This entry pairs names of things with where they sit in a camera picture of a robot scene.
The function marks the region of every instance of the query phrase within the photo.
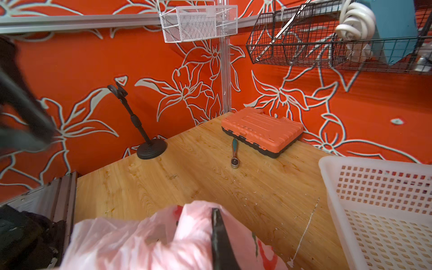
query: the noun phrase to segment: ratchet handle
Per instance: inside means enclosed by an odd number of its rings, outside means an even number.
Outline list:
[[[232,156],[237,157],[237,139],[232,140]]]

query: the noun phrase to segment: floral wallpaper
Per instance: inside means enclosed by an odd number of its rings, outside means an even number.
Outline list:
[[[275,0],[276,8],[303,1]],[[272,1],[230,1],[242,16],[273,11]],[[246,51],[250,32],[230,38]],[[318,55],[329,48],[316,48]],[[305,126],[302,141],[338,156],[432,163],[432,78],[419,75],[280,67],[237,62],[232,109],[264,109]]]
[[[277,9],[303,2],[275,1]],[[162,10],[172,3],[163,2]],[[241,18],[273,10],[272,0],[230,4],[239,6]],[[0,16],[156,12],[156,0],[0,0]],[[432,162],[431,78],[252,65],[245,48],[249,34],[230,37],[233,111],[263,108],[299,121],[304,142],[336,155]],[[0,201],[135,153],[143,139],[108,84],[117,81],[128,91],[150,137],[172,137],[223,111],[219,40],[166,44],[156,25],[8,37],[57,133],[43,151],[0,154]],[[13,127],[26,125],[11,108],[0,117]]]

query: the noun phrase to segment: wood grain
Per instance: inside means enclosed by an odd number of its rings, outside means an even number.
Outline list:
[[[232,137],[220,125],[228,115],[168,139],[166,152],[155,159],[134,154],[80,177],[75,222],[140,220],[169,205],[213,201],[290,262],[317,205],[294,269],[348,269],[318,167],[327,154],[296,142],[272,159],[240,143],[240,166],[232,169]]]

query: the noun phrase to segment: microphone stand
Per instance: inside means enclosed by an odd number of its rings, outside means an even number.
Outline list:
[[[116,82],[116,85],[118,89],[115,88],[114,85],[108,85],[107,87],[111,91],[111,93],[113,93],[126,108],[133,125],[138,129],[138,131],[141,133],[144,140],[146,141],[138,147],[137,156],[140,159],[153,159],[159,156],[166,150],[166,142],[162,139],[157,138],[151,140],[149,136],[147,136],[147,133],[143,129],[140,119],[132,112],[129,104],[127,103],[127,100],[125,98],[127,96],[126,90],[118,82]]]

